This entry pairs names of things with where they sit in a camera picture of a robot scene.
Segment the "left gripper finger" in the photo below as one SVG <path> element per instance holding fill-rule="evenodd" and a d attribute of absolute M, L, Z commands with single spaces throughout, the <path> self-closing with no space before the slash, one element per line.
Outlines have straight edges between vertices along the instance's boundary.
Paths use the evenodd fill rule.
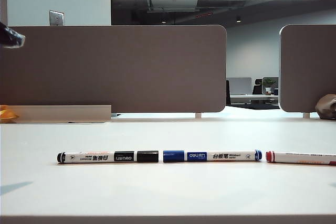
<path fill-rule="evenodd" d="M 0 45 L 1 48 L 20 48 L 25 43 L 25 36 L 7 27 L 0 22 Z"/>

